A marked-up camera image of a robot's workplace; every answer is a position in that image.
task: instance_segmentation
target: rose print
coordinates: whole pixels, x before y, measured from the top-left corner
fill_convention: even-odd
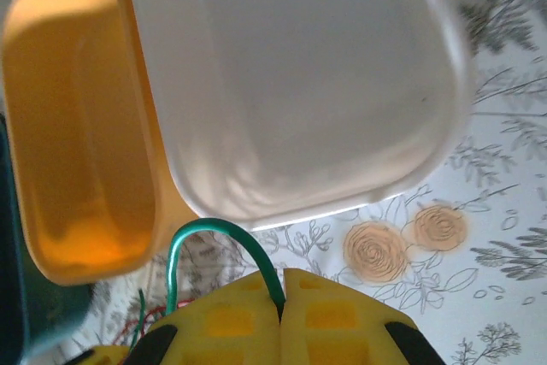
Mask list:
[[[389,282],[401,276],[409,263],[404,251],[403,239],[382,221],[354,226],[344,240],[348,265],[372,282]]]
[[[435,205],[416,215],[411,235],[428,250],[449,251],[466,239],[468,224],[461,211]]]

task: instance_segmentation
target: white plastic lid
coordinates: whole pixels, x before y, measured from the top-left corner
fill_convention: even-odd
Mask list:
[[[133,0],[176,185],[249,229],[425,179],[471,107],[452,0]]]

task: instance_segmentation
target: floral tablecloth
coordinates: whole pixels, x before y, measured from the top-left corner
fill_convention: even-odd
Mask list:
[[[547,0],[458,2],[479,81],[468,135],[447,162],[399,197],[256,237],[280,274],[304,268],[410,315],[449,364],[544,363]],[[158,255],[97,284],[85,325],[49,361],[112,343],[138,317],[138,288],[147,309],[164,304],[165,263]],[[232,241],[194,236],[179,262],[179,298],[254,270]]]

